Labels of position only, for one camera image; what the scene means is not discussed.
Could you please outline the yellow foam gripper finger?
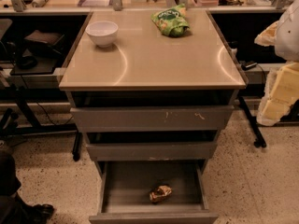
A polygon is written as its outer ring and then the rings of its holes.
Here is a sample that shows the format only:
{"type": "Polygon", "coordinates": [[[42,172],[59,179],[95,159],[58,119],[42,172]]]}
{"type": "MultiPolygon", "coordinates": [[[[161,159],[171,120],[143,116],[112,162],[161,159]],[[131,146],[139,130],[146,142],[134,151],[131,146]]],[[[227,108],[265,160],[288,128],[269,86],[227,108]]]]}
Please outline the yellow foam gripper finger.
{"type": "Polygon", "coordinates": [[[275,21],[269,25],[265,30],[256,36],[254,43],[260,46],[268,47],[274,46],[276,43],[276,31],[278,22],[275,21]]]}
{"type": "Polygon", "coordinates": [[[257,114],[257,122],[273,126],[299,100],[299,63],[286,63],[278,70],[272,69],[267,78],[257,114]]]}

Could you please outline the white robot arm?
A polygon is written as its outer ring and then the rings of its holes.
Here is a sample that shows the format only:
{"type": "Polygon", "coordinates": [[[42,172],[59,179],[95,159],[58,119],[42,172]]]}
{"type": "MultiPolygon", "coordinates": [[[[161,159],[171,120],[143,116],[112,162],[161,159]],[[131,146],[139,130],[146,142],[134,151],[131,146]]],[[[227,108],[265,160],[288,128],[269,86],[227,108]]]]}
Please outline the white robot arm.
{"type": "Polygon", "coordinates": [[[257,122],[273,126],[299,100],[299,0],[295,0],[275,21],[254,39],[260,46],[273,46],[286,64],[267,75],[257,122]]]}

